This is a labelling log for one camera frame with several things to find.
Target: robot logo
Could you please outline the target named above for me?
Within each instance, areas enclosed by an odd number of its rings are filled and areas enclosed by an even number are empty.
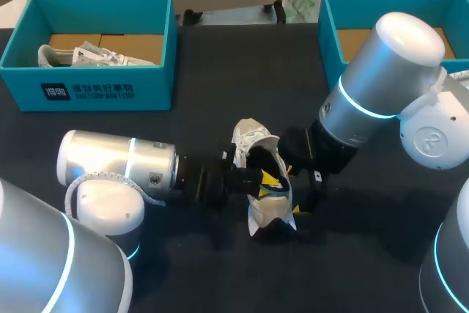
[[[448,149],[448,140],[437,128],[425,127],[417,130],[414,136],[417,150],[429,157],[440,157]]]
[[[429,152],[439,141],[441,141],[441,136],[436,132],[432,132],[428,139],[424,139],[424,151]]]

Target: logo on box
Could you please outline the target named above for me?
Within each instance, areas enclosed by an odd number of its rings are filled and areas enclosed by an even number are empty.
[[[41,87],[48,100],[70,100],[70,95],[64,84],[41,84]]]

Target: screw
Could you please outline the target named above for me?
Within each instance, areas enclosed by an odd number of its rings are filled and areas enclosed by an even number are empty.
[[[159,176],[151,176],[149,181],[153,184],[153,185],[157,185],[158,183],[161,182],[161,177]]]

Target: cable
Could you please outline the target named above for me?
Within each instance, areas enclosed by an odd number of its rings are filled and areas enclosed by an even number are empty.
[[[469,70],[459,71],[457,73],[450,73],[449,75],[456,81],[464,81],[469,78]]]
[[[150,205],[158,205],[160,207],[165,207],[166,203],[164,201],[160,201],[158,199],[153,199],[152,197],[148,196],[144,190],[141,189],[139,185],[134,183],[128,177],[125,177],[121,174],[117,174],[115,172],[93,172],[89,174],[83,174],[80,177],[74,179],[74,181],[68,186],[67,193],[65,194],[65,213],[73,218],[72,214],[72,198],[73,194],[75,193],[76,188],[88,180],[110,180],[115,181],[117,183],[123,183],[128,185],[129,187],[136,190],[144,199],[144,201]]]

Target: sneaker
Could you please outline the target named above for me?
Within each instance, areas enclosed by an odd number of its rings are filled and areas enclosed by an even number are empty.
[[[83,43],[72,51],[54,49],[45,44],[38,52],[39,67],[57,66],[144,66],[155,65],[146,60],[140,60],[116,54],[108,49],[99,48],[90,42]]]
[[[261,169],[258,194],[248,194],[248,226],[253,236],[279,218],[296,230],[292,214],[292,186],[287,168],[277,151],[279,138],[254,119],[240,120],[233,132],[237,168]]]

